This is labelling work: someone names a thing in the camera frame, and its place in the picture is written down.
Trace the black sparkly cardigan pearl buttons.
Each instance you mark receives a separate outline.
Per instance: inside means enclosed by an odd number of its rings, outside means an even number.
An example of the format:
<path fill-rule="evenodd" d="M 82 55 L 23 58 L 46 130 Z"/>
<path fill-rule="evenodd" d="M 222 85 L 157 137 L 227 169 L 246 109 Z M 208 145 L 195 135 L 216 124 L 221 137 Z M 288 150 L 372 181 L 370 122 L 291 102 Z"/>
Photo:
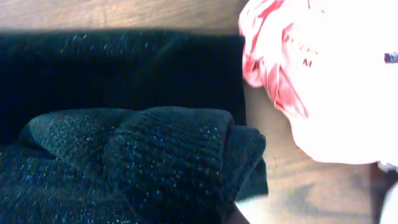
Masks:
<path fill-rule="evenodd" d="M 268 193 L 244 39 L 1 34 L 1 222 L 226 223 Z"/>

